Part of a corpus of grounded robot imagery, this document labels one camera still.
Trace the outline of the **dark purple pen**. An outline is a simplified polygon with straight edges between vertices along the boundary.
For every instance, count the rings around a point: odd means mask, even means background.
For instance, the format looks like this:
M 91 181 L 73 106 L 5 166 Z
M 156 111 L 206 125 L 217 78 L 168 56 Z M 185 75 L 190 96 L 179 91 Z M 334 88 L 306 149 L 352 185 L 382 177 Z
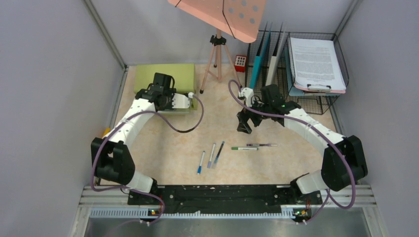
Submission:
M 246 144 L 247 147 L 276 147 L 277 144 Z

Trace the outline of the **green metal drawer box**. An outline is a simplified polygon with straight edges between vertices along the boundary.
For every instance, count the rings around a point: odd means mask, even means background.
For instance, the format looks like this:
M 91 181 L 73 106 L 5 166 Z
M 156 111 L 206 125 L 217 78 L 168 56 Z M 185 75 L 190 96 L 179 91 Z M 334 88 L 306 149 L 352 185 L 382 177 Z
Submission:
M 189 92 L 197 93 L 197 79 L 195 74 L 194 64 L 141 64 L 136 66 L 136 76 L 134 84 L 134 92 L 139 92 L 141 89 L 146 89 L 149 84 L 153 82 L 155 73 L 166 74 L 174 78 L 174 88 L 177 94 L 186 94 Z M 130 111 L 138 110 L 137 106 L 146 108 L 148 102 L 135 102 L 134 99 Z M 189 102 L 189 108 L 165 109 L 158 111 L 160 114 L 175 115 L 188 114 L 193 110 L 197 110 L 200 106 L 196 98 Z

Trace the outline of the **light blue clipboard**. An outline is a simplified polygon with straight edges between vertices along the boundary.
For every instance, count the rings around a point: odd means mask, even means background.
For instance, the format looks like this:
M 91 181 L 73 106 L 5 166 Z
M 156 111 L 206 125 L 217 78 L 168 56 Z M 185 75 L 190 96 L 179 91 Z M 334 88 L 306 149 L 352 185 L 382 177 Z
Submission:
M 284 59 L 285 59 L 285 68 L 287 74 L 287 88 L 289 96 L 339 96 L 339 93 L 330 93 L 330 92 L 316 92 L 316 91 L 304 91 L 296 88 L 292 82 L 292 71 L 291 71 L 291 64 L 290 64 L 290 56 L 288 47 L 284 47 Z

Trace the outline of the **teal file folder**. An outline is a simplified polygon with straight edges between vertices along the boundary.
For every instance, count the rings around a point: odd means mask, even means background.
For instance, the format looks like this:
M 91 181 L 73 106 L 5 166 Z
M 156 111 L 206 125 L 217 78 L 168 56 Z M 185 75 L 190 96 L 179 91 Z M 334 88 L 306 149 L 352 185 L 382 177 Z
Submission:
M 267 51 L 267 48 L 270 44 L 270 34 L 271 30 L 267 30 L 267 24 L 265 24 L 265 29 L 262 34 L 262 38 L 257 49 L 256 56 L 254 58 L 253 68 L 252 68 L 252 75 L 250 81 L 250 88 L 255 89 L 258 77 L 260 75 L 261 68 L 263 66 L 264 57 Z

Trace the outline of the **grey white file folder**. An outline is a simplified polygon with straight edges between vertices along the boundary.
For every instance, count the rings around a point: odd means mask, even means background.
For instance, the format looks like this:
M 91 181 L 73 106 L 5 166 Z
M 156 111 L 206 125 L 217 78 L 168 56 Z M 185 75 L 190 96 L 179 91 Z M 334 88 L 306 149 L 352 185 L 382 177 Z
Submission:
M 275 82 L 275 73 L 278 68 L 279 59 L 282 54 L 282 50 L 284 47 L 284 41 L 285 41 L 285 34 L 286 34 L 286 28 L 287 28 L 287 22 L 281 23 L 280 32 L 278 34 L 277 42 L 275 44 L 275 48 L 273 51 L 273 54 L 270 58 L 270 64 L 268 67 L 268 73 L 266 77 L 265 86 L 271 85 Z

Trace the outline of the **black wire mesh file rack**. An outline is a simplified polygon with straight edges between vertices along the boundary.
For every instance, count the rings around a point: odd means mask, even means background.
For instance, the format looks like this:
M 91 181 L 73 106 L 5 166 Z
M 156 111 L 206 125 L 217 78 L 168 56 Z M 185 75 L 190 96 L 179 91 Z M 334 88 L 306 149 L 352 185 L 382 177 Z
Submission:
M 337 35 L 260 30 L 248 46 L 245 87 L 261 95 L 275 84 L 286 101 L 324 114 L 349 84 Z

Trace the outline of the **pink clipboard with papers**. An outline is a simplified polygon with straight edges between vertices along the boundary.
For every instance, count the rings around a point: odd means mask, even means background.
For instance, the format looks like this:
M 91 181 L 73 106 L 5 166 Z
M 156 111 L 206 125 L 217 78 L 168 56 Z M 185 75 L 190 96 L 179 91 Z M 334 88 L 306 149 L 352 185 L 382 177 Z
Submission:
M 346 85 L 332 40 L 290 37 L 293 85 L 304 91 L 344 94 Z

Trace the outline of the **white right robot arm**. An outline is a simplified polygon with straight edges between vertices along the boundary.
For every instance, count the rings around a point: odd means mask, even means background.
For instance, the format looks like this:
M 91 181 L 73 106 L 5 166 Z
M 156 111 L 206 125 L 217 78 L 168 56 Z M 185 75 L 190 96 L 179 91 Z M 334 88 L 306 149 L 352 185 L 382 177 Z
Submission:
M 277 85 L 263 87 L 261 97 L 256 96 L 251 88 L 241 88 L 236 99 L 245 105 L 237 113 L 239 132 L 251 134 L 249 120 L 257 127 L 264 119 L 271 119 L 296 132 L 322 155 L 320 170 L 291 181 L 290 198 L 293 202 L 304 203 L 310 193 L 323 189 L 340 191 L 367 176 L 361 140 L 354 135 L 345 137 L 328 129 L 298 103 L 286 101 Z

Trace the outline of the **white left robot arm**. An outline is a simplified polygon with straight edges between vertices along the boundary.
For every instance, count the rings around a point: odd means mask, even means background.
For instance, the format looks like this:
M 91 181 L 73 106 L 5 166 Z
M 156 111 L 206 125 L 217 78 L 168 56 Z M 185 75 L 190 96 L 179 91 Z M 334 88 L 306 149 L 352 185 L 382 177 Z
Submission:
M 103 138 L 95 138 L 92 149 L 92 175 L 140 191 L 139 196 L 146 204 L 158 199 L 158 190 L 153 178 L 137 171 L 129 148 L 145 123 L 159 110 L 172 108 L 176 93 L 174 78 L 155 73 L 153 82 L 139 90 L 128 112 L 117 126 Z

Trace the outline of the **green white marker pen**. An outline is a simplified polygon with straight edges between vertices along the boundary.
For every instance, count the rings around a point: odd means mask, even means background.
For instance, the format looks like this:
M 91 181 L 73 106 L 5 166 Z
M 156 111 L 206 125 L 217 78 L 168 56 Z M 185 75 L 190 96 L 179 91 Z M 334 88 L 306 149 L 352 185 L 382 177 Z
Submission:
M 257 151 L 258 147 L 231 147 L 234 151 Z

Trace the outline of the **grey white marker pen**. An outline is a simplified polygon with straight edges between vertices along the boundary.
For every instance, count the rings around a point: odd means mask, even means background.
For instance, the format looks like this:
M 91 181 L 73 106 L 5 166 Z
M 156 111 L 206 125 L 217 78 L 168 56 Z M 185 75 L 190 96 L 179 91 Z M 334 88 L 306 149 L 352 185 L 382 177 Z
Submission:
M 215 148 L 216 148 L 216 143 L 213 143 L 213 145 L 212 145 L 212 149 L 211 149 L 211 153 L 210 153 L 210 157 L 209 157 L 209 160 L 208 160 L 208 163 L 207 163 L 207 168 L 208 168 L 208 169 L 210 169 L 210 168 L 211 168 Z

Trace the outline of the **red white small box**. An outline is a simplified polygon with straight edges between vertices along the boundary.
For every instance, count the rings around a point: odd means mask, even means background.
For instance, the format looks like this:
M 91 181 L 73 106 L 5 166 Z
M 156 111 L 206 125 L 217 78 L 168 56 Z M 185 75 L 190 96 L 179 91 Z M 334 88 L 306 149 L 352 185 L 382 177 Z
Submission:
M 248 57 L 245 55 L 236 55 L 234 68 L 236 72 L 244 73 L 246 71 Z

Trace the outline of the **yellow green toy block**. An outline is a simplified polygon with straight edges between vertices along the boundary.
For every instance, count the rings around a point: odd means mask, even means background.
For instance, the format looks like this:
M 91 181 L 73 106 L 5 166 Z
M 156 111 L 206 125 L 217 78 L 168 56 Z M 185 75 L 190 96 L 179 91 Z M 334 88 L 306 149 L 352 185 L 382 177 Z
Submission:
M 110 128 L 106 128 L 105 131 L 103 132 L 102 137 L 105 137 L 108 133 L 110 132 Z

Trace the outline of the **pink perforated board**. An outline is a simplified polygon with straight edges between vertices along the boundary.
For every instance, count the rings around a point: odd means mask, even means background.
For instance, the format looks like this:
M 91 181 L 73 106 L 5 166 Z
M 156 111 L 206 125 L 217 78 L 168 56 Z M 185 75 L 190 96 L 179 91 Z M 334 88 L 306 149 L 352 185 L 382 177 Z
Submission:
M 244 42 L 256 40 L 265 0 L 168 0 L 194 17 Z

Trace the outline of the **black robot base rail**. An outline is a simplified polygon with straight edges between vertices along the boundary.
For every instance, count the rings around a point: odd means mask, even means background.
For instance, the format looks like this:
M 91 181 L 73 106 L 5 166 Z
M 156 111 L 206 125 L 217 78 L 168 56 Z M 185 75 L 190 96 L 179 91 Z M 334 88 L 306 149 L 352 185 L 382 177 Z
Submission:
M 271 214 L 285 205 L 317 205 L 323 202 L 315 191 L 301 195 L 289 185 L 165 185 L 151 189 L 151 197 L 129 192 L 129 205 L 160 205 L 165 214 Z

